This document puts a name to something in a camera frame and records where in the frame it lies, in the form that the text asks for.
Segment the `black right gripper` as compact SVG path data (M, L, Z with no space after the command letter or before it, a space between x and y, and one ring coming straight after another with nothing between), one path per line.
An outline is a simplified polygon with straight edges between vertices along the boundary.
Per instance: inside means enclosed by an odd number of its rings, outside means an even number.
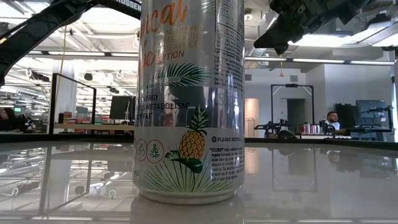
M305 30L317 29L339 19L345 24L345 0L272 0L271 9L278 14L270 28L255 42L255 48L274 48L282 55Z

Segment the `silver pineapple print Celsius can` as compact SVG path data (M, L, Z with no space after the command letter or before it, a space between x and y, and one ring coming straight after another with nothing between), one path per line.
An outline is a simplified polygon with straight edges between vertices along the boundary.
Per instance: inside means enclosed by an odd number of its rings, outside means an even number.
M177 205L244 182L244 0L143 0L132 181Z

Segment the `wooden shelf board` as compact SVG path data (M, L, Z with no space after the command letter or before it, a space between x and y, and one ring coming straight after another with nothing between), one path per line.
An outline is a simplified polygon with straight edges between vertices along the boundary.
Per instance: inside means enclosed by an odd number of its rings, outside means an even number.
M133 131L135 126L115 124L54 124L55 129L88 129L88 130L114 130Z

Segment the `long ceiling light bar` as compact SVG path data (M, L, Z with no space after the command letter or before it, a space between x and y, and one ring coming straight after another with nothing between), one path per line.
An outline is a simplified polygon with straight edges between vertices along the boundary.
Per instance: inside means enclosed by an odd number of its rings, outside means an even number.
M283 57L245 57L248 62L287 62L287 63L324 63L324 64L344 64L344 65L367 65L367 66L387 66L391 67L395 63L390 61L377 60L338 60L324 58L283 58Z
M27 55L54 55L54 56L74 56L74 57L126 57L138 58L138 53L114 53L114 52L79 52L79 51L44 51L33 50Z

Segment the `person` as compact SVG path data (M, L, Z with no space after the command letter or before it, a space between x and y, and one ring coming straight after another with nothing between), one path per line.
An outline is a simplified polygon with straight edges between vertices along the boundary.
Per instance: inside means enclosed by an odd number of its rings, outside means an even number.
M16 116L11 108L0 108L0 131L2 132L24 132L25 118Z
M347 130L341 129L340 123L338 122L338 114L335 111L328 112L325 120L325 131L326 133L345 135Z

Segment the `black panel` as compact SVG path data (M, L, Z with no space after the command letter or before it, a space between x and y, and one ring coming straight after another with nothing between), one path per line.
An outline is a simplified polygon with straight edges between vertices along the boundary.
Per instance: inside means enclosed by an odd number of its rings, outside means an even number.
M334 104L334 110L338 114L338 122L341 129L353 128L356 125L356 107L351 104Z

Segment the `dark computer monitor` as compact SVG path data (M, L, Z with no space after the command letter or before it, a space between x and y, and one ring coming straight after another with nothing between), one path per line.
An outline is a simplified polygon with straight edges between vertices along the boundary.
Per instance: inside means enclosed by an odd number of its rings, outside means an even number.
M356 100L358 126L387 127L387 107L384 100Z

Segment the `dark desk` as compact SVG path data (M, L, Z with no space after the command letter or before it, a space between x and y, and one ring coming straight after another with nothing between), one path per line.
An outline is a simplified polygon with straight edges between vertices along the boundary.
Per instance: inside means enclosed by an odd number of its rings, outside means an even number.
M352 140L387 142L387 136L393 135L389 128L346 128Z

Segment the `black monitor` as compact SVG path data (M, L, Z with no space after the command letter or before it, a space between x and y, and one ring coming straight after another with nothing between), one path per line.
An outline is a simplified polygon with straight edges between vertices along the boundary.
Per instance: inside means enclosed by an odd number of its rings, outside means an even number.
M134 120L135 96L113 96L111 100L110 119Z

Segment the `colourful book stack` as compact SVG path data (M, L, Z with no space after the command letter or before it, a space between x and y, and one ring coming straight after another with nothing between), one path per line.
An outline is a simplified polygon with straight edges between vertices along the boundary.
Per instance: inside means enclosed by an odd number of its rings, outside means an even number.
M109 120L108 115L96 115L94 124L103 124ZM89 113L64 112L63 121L58 121L61 124L92 124L92 117Z

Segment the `silver ventilation duct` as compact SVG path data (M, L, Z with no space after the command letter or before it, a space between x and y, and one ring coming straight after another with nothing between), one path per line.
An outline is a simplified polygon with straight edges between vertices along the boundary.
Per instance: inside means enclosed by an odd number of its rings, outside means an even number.
M275 20L276 18L271 18L245 22L245 56L267 57L269 55L270 48L255 48L254 42L270 28Z

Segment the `black frame stand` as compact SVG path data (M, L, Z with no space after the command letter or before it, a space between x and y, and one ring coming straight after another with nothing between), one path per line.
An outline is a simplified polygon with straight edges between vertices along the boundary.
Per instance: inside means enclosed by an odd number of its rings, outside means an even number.
M287 84L271 84L271 121L274 121L274 95L282 88L298 88L301 87L303 88L310 96L311 96L311 116L312 116L312 121L310 125L315 124L315 91L314 91L314 86L313 85L299 85L296 83L287 83Z

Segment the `black metal shelf rail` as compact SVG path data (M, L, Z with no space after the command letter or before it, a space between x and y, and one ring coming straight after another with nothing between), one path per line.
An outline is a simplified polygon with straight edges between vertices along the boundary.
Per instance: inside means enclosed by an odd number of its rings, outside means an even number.
M49 135L53 135L55 129L55 109L56 109L56 93L57 93L57 80L58 77L70 80L71 82L75 82L76 84L83 85L84 87L91 88L93 90L93 104L92 104L92 113L91 113L91 125L95 124L95 116L96 116L96 97L97 97L97 89L93 86L84 84L80 81L76 81L72 78L66 77L60 73L52 74L52 84L51 84L51 95L50 95L50 118L49 118Z

